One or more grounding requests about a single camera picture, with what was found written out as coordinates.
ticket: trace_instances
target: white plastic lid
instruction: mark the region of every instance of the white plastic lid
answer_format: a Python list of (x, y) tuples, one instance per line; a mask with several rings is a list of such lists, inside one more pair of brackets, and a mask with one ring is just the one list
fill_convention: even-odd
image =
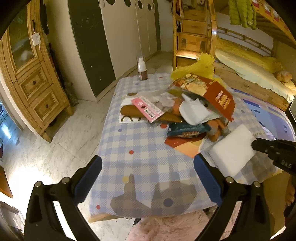
[(146, 63), (144, 61), (144, 58), (143, 57), (139, 57), (138, 58), (138, 71), (139, 72), (144, 72), (146, 71)]

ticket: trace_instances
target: yellow plastic bag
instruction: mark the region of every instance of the yellow plastic bag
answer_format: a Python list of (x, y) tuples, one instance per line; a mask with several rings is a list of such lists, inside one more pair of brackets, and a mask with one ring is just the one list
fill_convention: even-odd
[(202, 77), (217, 81), (220, 85), (222, 85), (225, 88), (224, 82), (220, 78), (214, 78), (214, 63), (215, 59), (212, 55), (207, 53), (202, 53), (200, 56), (199, 61), (196, 63), (186, 66), (186, 67), (180, 67), (172, 72), (170, 75), (170, 78), (175, 81), (179, 78), (182, 78), (186, 76), (186, 74), (197, 74)]

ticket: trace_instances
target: white foam block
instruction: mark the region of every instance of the white foam block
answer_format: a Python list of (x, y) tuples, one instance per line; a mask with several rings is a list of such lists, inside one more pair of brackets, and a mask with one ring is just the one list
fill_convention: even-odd
[(241, 124), (213, 146), (210, 156), (225, 177), (234, 177), (255, 155), (251, 146), (254, 140), (248, 128)]

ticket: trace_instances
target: table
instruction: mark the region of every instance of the table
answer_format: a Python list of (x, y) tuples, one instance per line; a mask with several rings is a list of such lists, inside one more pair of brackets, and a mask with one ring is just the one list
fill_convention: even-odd
[[(152, 74), (146, 81), (139, 81), (137, 76), (119, 80), (98, 148), (103, 167), (91, 189), (90, 220), (96, 221), (102, 213), (130, 218), (168, 217), (215, 205), (193, 168), (193, 159), (164, 144), (167, 127), (160, 123), (119, 123), (120, 104), (128, 93), (166, 89), (170, 83), (168, 74)], [(244, 123), (255, 136), (266, 138), (245, 103), (227, 89), (236, 103), (229, 129)], [(205, 139), (200, 151), (215, 166), (208, 155), (211, 145)], [(251, 184), (277, 172), (266, 154), (257, 153), (234, 178)]]

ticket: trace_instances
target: cabinet drawer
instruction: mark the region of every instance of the cabinet drawer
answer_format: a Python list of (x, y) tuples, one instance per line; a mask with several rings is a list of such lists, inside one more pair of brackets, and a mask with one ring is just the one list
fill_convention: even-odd
[(195, 52), (207, 52), (207, 38), (180, 33), (178, 47)]
[(189, 9), (184, 10), (184, 18), (191, 19), (196, 21), (205, 22), (205, 11), (204, 6), (201, 6), (199, 9)]
[(183, 19), (182, 32), (207, 35), (207, 23)]
[(44, 61), (39, 62), (14, 83), (15, 89), (26, 107), (52, 84), (43, 64)]
[(47, 126), (63, 109), (55, 93), (55, 87), (51, 85), (28, 107), (40, 127)]

